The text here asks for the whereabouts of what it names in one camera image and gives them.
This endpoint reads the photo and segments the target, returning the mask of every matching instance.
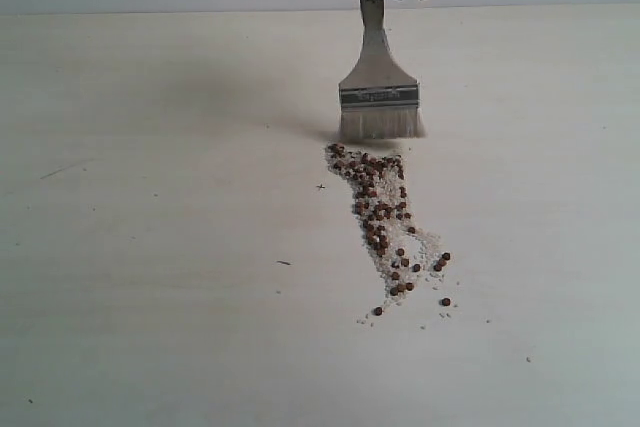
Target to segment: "white table surface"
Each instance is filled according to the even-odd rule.
[[[370,327],[357,12],[0,17],[0,425],[637,424],[640,5],[387,24],[454,261]]]

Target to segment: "brush bristles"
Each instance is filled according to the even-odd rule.
[[[417,108],[361,109],[343,111],[340,138],[345,141],[424,137]]]

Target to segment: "spilled granules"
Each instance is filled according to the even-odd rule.
[[[384,301],[371,313],[382,315],[418,287],[425,276],[443,280],[440,238],[413,221],[404,166],[400,155],[374,157],[347,151],[342,144],[326,148],[329,170],[353,189],[354,214],[362,228],[365,246],[385,283]]]

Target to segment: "white tabletop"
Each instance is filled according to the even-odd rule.
[[[357,12],[0,17],[0,425],[637,423],[640,5],[387,24],[453,261],[371,327]]]

